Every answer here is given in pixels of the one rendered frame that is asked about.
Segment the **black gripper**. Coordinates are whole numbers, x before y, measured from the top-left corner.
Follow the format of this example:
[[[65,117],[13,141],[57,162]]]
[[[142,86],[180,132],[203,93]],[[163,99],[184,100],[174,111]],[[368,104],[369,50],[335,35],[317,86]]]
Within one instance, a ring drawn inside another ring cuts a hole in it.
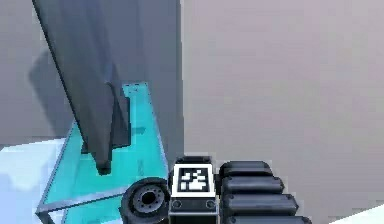
[[[167,224],[170,193],[167,181],[148,177],[132,184],[123,194],[119,212],[123,224]]]

